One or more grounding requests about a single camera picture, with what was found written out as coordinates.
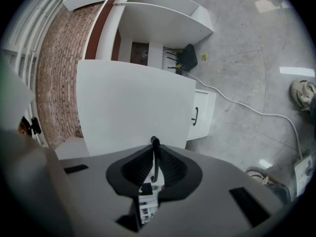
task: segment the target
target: electrical outlet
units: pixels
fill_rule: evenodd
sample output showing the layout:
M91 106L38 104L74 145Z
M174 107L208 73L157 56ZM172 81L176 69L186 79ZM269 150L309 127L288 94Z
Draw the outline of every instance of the electrical outlet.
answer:
M313 175L312 157L307 155L294 164L297 197L301 195Z

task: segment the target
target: black cabinet handle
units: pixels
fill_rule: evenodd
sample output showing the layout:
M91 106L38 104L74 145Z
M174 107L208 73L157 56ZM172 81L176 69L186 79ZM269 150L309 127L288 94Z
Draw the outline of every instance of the black cabinet handle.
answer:
M191 119L191 120L194 120L194 121L195 121L195 122L193 123L193 125L196 125L196 124L197 124L197 120L198 120L198 107L196 107L196 111L197 111L197 117Z

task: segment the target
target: white cabinet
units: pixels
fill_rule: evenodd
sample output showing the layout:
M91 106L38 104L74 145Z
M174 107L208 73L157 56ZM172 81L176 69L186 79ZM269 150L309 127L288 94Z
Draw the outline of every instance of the white cabinet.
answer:
M196 89L192 110L192 124L187 140L208 135L215 107L216 93Z

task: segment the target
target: gray floor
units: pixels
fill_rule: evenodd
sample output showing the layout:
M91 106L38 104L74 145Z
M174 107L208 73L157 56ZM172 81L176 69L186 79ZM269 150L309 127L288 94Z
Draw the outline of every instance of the gray floor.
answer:
M228 97L295 123L302 151L316 148L308 113L289 95L294 79L280 67L315 68L315 47L287 0L194 0L209 10L214 33L195 45L198 66L192 75ZM207 61L202 54L207 53ZM197 88L208 90L197 83ZM209 136L187 143L193 151L229 161L246 171L261 168L296 194L293 164L298 159L290 124L262 117L217 96Z

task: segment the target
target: brick wall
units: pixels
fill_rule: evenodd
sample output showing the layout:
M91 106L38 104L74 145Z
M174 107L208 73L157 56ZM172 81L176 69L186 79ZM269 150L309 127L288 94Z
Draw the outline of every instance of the brick wall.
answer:
M76 99L77 63L101 5L95 3L71 12L63 7L41 47L36 103L42 131L53 149L70 136L83 137Z

